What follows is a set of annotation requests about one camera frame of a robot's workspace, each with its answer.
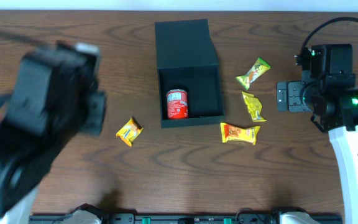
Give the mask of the green yellow snack packet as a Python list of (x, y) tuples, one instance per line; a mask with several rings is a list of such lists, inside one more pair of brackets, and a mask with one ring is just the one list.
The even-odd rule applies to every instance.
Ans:
[(248, 90), (252, 82), (270, 69), (271, 66), (264, 59), (259, 57), (250, 70), (245, 75), (236, 77), (236, 80)]

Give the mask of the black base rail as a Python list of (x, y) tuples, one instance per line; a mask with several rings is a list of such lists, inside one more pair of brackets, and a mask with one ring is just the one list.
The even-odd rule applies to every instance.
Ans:
[[(90, 212), (101, 220), (102, 224), (270, 224), (280, 223), (278, 211), (258, 213), (246, 208), (237, 215), (136, 215), (132, 213), (107, 214), (92, 206), (81, 206), (75, 212)], [(66, 215), (31, 215), (29, 224), (62, 224), (74, 218), (74, 212)], [(342, 224), (340, 215), (312, 215), (311, 218), (322, 224)]]

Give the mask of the small yellow snack packet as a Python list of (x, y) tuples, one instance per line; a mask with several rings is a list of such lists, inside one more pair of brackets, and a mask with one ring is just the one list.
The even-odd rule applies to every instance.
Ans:
[(124, 143), (129, 147), (132, 147), (133, 141), (142, 131), (143, 128), (141, 128), (136, 120), (131, 117), (130, 120), (116, 133), (116, 137), (121, 138)]

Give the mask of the black open gift box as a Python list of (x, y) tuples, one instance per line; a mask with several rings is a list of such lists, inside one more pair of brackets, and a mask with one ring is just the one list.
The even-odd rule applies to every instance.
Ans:
[[(219, 124), (225, 119), (219, 60), (207, 19), (155, 23), (162, 128)], [(169, 119), (167, 93), (188, 94), (188, 118)]]

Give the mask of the red cylindrical can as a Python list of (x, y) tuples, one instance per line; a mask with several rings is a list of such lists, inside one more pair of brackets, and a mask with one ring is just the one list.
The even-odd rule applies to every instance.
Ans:
[(188, 94), (185, 90), (174, 89), (166, 94), (168, 119), (188, 118)]

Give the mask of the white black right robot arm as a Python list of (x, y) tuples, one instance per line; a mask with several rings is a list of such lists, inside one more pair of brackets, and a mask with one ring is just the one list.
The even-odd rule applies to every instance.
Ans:
[(311, 122), (328, 134), (339, 168), (345, 222), (358, 223), (358, 88), (323, 82), (279, 82), (277, 108), (310, 111)]

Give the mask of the yellow orange biscuit packet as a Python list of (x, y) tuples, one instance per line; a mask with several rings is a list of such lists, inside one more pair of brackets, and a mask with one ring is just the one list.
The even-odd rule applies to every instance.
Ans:
[(260, 126), (251, 128), (239, 128), (227, 123), (220, 123), (222, 142), (242, 141), (249, 142), (253, 145), (257, 142), (257, 134)]

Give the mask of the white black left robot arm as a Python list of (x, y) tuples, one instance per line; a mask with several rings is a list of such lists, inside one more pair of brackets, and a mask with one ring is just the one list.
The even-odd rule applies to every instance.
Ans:
[(0, 223), (27, 223), (42, 179), (78, 133), (99, 135), (106, 94), (97, 46), (58, 42), (20, 60), (12, 92), (0, 95)]

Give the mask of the plain yellow snack packet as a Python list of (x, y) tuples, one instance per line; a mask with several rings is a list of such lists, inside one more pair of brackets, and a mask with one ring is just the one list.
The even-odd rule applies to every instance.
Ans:
[(260, 100), (253, 94), (246, 93), (244, 91), (242, 92), (242, 96), (253, 122), (266, 122), (266, 119), (261, 115), (262, 104)]

